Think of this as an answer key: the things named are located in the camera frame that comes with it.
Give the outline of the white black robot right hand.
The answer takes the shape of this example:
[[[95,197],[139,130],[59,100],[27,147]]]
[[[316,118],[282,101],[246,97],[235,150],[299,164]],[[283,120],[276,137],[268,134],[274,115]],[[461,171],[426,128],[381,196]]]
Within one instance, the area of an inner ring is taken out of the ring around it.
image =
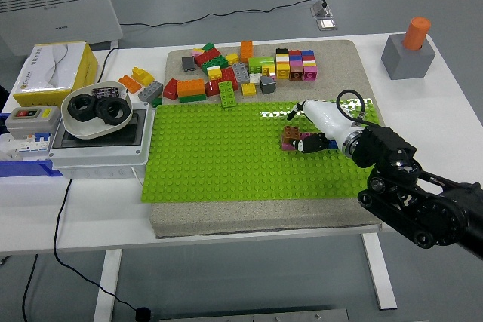
[[[362,128],[340,111],[337,103],[321,100],[304,100],[297,103],[287,119],[290,121],[299,111],[316,126],[319,133],[314,133],[303,140],[290,139],[290,144],[302,153],[312,153],[327,149],[330,141],[348,158],[352,157],[362,133]]]

